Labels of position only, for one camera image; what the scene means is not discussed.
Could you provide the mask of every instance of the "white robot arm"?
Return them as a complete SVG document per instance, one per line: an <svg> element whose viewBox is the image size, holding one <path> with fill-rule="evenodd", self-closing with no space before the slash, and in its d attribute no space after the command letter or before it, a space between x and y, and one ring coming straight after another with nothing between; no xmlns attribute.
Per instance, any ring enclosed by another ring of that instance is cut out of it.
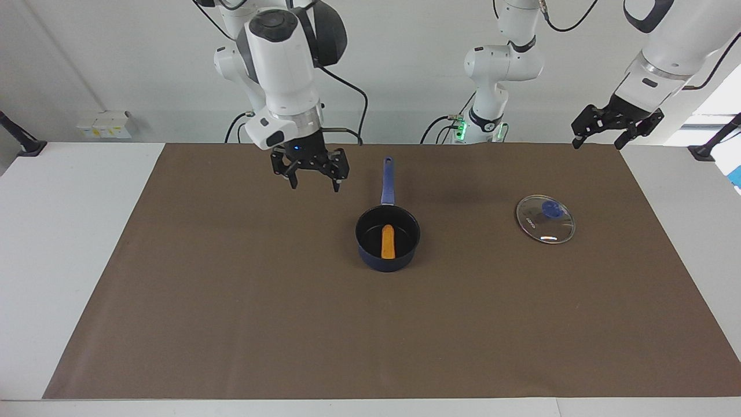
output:
<svg viewBox="0 0 741 417"><path fill-rule="evenodd" d="M350 166L342 149L325 147L314 85L314 68L337 63L345 51L345 27L337 12L320 0L216 0L212 5L221 10L236 42L216 51L214 65L245 90L256 111L245 125L247 135L261 149L272 150L273 171L292 188L298 185L296 171L307 169L331 178L338 191Z"/></svg>
<svg viewBox="0 0 741 417"><path fill-rule="evenodd" d="M682 90L708 57L741 29L738 0L624 0L625 17L648 41L628 66L608 105L588 105L571 123L579 148L608 129L625 130L621 149L648 136L663 119L661 104Z"/></svg>
<svg viewBox="0 0 741 417"><path fill-rule="evenodd" d="M499 16L499 31L509 43L468 51L464 67L476 83L476 98L464 110L463 128L456 132L453 143L490 142L508 99L500 82L526 81L540 75L543 56L535 39L539 15L538 0L506 0Z"/></svg>

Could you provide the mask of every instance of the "brown table mat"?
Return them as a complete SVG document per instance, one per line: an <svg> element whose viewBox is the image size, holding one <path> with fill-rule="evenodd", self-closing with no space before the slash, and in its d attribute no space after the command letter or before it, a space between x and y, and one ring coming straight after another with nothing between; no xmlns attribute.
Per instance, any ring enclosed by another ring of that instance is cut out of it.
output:
<svg viewBox="0 0 741 417"><path fill-rule="evenodd" d="M346 149L334 194L308 171L290 190L253 146L166 145L44 397L741 395L741 364L611 146ZM392 274L353 236L386 155L422 227ZM571 210L572 241L519 229L529 194Z"/></svg>

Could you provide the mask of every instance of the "black cable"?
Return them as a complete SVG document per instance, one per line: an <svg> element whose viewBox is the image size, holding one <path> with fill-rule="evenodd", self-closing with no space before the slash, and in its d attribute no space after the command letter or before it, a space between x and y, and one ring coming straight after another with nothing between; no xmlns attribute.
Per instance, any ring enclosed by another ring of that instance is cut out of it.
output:
<svg viewBox="0 0 741 417"><path fill-rule="evenodd" d="M715 67L713 67L713 70L710 71L710 75L708 75L708 78L705 80L705 82L703 82L700 85L685 85L684 87L682 87L682 91L693 91L693 90L700 90L704 88L713 78L713 76L715 75L715 71L718 70L718 67L720 67L720 64L723 62L723 59L725 59L725 56L728 55L728 52L734 46L736 41L739 40L740 36L741 36L741 33L738 33L736 37L734 38L734 40L732 40L731 43L728 44L726 49L723 51L723 55L720 56L720 58L718 59L718 62L715 63Z"/></svg>
<svg viewBox="0 0 741 417"><path fill-rule="evenodd" d="M459 112L458 112L458 115L459 115L459 116L460 116L461 114L463 114L463 111L465 110L466 106L468 105L468 103L470 103L470 102L471 102L471 100L473 100L473 97L474 97L474 96L476 96L476 91L475 91L475 90L473 91L473 93L471 93L471 96L470 96L470 97L468 97L468 101L467 101L467 102L466 102L466 103L465 103L465 104L463 105L463 107L461 107L461 111L459 111ZM451 123L450 127L451 127L451 128L452 128L452 127L455 127L455 124L456 124L456 120L454 120L454 121L453 121L453 122ZM444 137L444 138L442 138L442 143L445 143L445 141L446 141L446 140L448 140L448 135L450 134L450 132L452 132L452 130L449 130L449 131L445 132L445 137Z"/></svg>
<svg viewBox="0 0 741 417"><path fill-rule="evenodd" d="M224 0L219 0L219 3L224 7L224 9L234 11L244 6L245 3L247 3L247 0L240 1L236 6L227 6L226 3L224 3Z"/></svg>
<svg viewBox="0 0 741 417"><path fill-rule="evenodd" d="M555 26L554 26L554 25L553 25L553 24L551 23L551 17L550 17L549 15L548 15L548 10L546 10L546 11L545 11L545 12L543 13L543 17L545 17L545 23L548 23L548 26L550 26L550 27L551 27L551 29L555 30L556 32L569 32L569 31L571 31L571 30L574 30L574 29L576 29L576 27L578 27L578 26L579 26L580 24L582 24L582 22L584 21L584 19L586 19L586 18L587 18L587 16L589 16L589 13L591 13L592 9L594 9L594 6L596 6L596 5L597 5L597 2L598 2L598 1L599 1L599 0L594 0L594 1L592 2L592 5L591 5L591 6L589 6L589 8L587 9L586 13L584 13L584 16L582 16L582 18L581 18L581 19L579 19L579 21L578 21L578 22L574 23L574 26L571 26L571 27L567 27L566 29L561 29L560 27L555 27Z"/></svg>
<svg viewBox="0 0 741 417"><path fill-rule="evenodd" d="M247 116L247 113L240 113L237 115L237 117L232 120L231 125L229 125L229 129L227 130L226 136L224 136L224 143L229 143L229 136L231 135L232 129L234 129L234 125L241 119L242 117Z"/></svg>
<svg viewBox="0 0 741 417"><path fill-rule="evenodd" d="M358 139L358 146L363 146L363 139L360 137L360 135L348 128L322 128L322 132L327 132L329 134L351 134Z"/></svg>
<svg viewBox="0 0 741 417"><path fill-rule="evenodd" d="M430 130L432 129L433 126L435 126L438 122L446 120L447 118L448 118L447 116L440 116L437 119L433 120L432 123L430 123L430 125L427 127L427 130L425 130L424 134L422 135L422 139L419 141L419 144L421 145L425 143L425 138L427 137L427 134L430 133Z"/></svg>
<svg viewBox="0 0 741 417"><path fill-rule="evenodd" d="M216 22L215 22L215 21L214 21L214 20L213 20L213 19L211 18L211 16L209 16L209 15L208 15L208 13L206 13L206 10L203 10L203 7L201 7L201 5L200 5L200 4L198 4L198 2L197 2L196 0L193 0L193 4L195 4L195 5L196 5L196 7L198 8L198 10L200 10L200 11L201 11L201 13L203 13L203 16L206 16L206 18L207 18L208 20L210 20L210 21L211 21L211 23L213 23L213 25L214 25L214 26L216 26L216 29L219 29L219 32L221 32L221 33L222 33L222 35L226 36L226 37L227 37L227 38L228 38L229 40L231 40L231 41L234 41L234 42L236 42L236 40L235 40L235 39L234 39L233 37L229 36L229 35L228 35L228 34L227 34L226 32L224 32L224 30L222 29L222 27L221 27L221 26L219 26L219 25L218 25L218 24L217 24L217 23L216 23Z"/></svg>
<svg viewBox="0 0 741 417"><path fill-rule="evenodd" d="M246 125L247 123L242 123L241 125L236 127L236 142L242 143L242 137L239 135L240 132L242 132L242 126Z"/></svg>
<svg viewBox="0 0 741 417"><path fill-rule="evenodd" d="M365 100L365 105L363 106L363 114L360 116L360 123L358 124L358 135L362 135L363 132L363 123L365 123L365 114L368 112L368 95L365 93L365 91L361 90L360 88L352 85L351 83L343 80L336 74L329 71L327 68L324 68L323 66L318 67L320 70L324 71L325 74L328 76L336 79L337 81L341 82L344 85L347 85L348 87L352 88L353 90L357 91L363 96L363 99Z"/></svg>
<svg viewBox="0 0 741 417"><path fill-rule="evenodd" d="M437 132L437 138L435 138L435 145L438 145L440 143L440 135L443 131L449 130L449 129L455 129L455 126L443 126L442 129L440 129L439 132Z"/></svg>

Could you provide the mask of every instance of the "blue lid knob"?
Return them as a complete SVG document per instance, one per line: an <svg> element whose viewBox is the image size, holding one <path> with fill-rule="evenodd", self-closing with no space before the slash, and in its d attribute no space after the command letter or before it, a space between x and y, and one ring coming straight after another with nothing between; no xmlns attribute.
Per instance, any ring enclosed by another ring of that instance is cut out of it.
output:
<svg viewBox="0 0 741 417"><path fill-rule="evenodd" d="M543 214L549 219L557 219L563 215L561 205L553 200L544 202L540 208L543 210Z"/></svg>

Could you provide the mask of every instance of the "white table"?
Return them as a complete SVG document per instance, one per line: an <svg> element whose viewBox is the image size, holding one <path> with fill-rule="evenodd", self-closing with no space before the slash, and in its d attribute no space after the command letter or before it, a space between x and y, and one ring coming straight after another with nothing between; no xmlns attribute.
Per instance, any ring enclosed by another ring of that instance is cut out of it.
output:
<svg viewBox="0 0 741 417"><path fill-rule="evenodd" d="M50 143L0 177L0 416L741 416L741 398L41 401L162 148ZM741 196L684 148L622 155L741 358Z"/></svg>

